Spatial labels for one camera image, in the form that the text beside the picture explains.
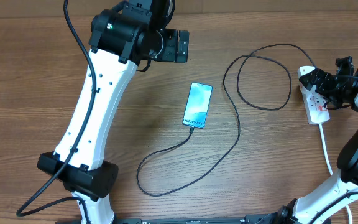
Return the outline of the white power strip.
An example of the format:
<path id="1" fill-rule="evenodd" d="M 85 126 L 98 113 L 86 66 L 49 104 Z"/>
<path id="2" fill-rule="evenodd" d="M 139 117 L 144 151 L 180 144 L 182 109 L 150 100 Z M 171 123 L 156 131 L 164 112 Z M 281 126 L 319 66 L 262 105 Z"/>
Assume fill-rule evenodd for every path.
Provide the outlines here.
<path id="1" fill-rule="evenodd" d="M 307 90 L 305 86 L 300 83 L 300 91 L 303 96 L 308 123 L 319 125 L 329 121 L 329 111 L 324 107 L 326 100 L 322 95 L 316 92 L 316 86 L 313 86 L 311 90 Z"/>

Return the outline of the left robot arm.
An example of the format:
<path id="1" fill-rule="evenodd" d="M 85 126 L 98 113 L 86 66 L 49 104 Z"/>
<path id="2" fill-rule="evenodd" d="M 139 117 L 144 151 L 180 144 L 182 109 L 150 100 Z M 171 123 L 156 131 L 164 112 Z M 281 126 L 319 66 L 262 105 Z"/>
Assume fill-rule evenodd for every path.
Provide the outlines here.
<path id="1" fill-rule="evenodd" d="M 118 168 L 105 160 L 104 151 L 140 62 L 187 61 L 188 31 L 168 28 L 174 10 L 174 1 L 122 1 L 92 20 L 87 76 L 70 124 L 55 150 L 41 154 L 37 163 L 71 192 L 82 223 L 114 221 L 109 193 Z"/>

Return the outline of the smartphone with blue screen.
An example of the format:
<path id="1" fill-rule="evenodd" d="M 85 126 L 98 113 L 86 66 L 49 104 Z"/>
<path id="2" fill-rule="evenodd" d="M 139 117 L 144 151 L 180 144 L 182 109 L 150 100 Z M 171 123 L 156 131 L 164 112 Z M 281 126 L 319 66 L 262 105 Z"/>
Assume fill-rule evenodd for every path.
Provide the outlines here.
<path id="1" fill-rule="evenodd" d="M 183 125 L 199 129 L 205 127 L 212 91 L 211 85 L 195 82 L 191 84 L 182 119 Z"/>

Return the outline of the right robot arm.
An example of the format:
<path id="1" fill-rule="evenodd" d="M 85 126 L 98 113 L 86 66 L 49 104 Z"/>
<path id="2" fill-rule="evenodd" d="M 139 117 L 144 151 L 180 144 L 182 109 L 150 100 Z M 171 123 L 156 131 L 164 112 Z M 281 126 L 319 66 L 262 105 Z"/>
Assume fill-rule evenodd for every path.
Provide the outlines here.
<path id="1" fill-rule="evenodd" d="M 358 68 L 352 57 L 336 60 L 337 72 L 303 66 L 298 78 L 304 94 L 318 93 L 334 106 L 349 103 L 358 112 Z M 337 170 L 312 193 L 294 199 L 279 211 L 267 215 L 267 223 L 327 223 L 330 216 L 358 200 L 358 130 L 337 159 Z"/>

